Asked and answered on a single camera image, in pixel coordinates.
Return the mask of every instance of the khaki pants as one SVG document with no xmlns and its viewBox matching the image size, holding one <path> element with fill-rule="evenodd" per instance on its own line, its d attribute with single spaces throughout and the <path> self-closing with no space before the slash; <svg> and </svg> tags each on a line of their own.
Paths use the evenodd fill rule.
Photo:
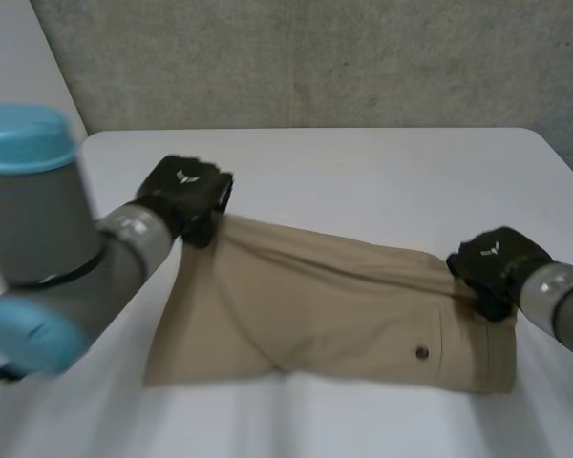
<svg viewBox="0 0 573 458">
<path fill-rule="evenodd" d="M 432 255 L 226 216 L 209 248 L 183 248 L 145 383 L 300 369 L 508 391 L 515 317 L 489 323 L 475 300 Z"/>
</svg>

